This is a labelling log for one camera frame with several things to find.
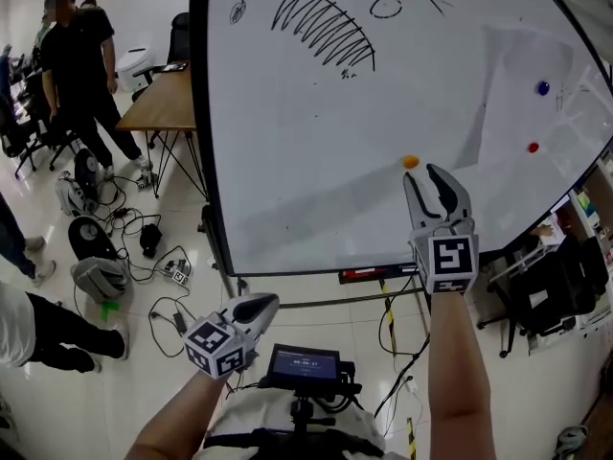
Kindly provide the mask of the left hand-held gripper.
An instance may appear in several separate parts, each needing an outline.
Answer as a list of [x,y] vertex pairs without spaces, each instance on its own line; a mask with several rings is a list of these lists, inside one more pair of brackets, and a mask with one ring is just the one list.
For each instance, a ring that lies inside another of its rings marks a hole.
[[185,334],[188,360],[208,377],[219,380],[249,368],[256,347],[276,316],[280,299],[274,293],[231,298],[206,317],[199,317]]

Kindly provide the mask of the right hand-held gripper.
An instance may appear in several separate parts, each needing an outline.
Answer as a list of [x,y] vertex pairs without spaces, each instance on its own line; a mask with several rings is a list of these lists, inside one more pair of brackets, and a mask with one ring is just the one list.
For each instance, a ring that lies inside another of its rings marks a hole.
[[420,279],[429,295],[463,293],[473,287],[478,273],[479,239],[474,232],[469,194],[443,168],[427,164],[426,169],[446,211],[446,222],[425,185],[406,172],[403,187],[414,229],[409,242]]

